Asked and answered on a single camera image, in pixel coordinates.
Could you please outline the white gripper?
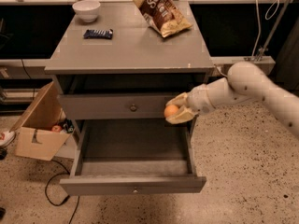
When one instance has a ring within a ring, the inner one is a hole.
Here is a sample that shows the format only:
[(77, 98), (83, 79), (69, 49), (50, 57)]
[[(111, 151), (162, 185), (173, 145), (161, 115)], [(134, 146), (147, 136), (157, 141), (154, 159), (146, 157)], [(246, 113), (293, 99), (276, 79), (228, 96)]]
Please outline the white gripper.
[(171, 124), (180, 124), (192, 120), (196, 115), (206, 115), (215, 110), (207, 95), (207, 85), (193, 88), (189, 93), (183, 92), (166, 103), (176, 105), (180, 109), (166, 118)]

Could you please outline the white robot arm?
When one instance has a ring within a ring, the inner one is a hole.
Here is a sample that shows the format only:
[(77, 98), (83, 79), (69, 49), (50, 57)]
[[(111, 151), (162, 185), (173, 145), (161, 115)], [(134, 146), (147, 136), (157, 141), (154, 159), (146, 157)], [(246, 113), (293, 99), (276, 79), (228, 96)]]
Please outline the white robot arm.
[(206, 115), (220, 105), (239, 105), (249, 100), (259, 101), (290, 133), (299, 137), (299, 97), (280, 88), (250, 62), (235, 63), (225, 77), (168, 101), (166, 106), (175, 105), (178, 111), (165, 119), (180, 124)]

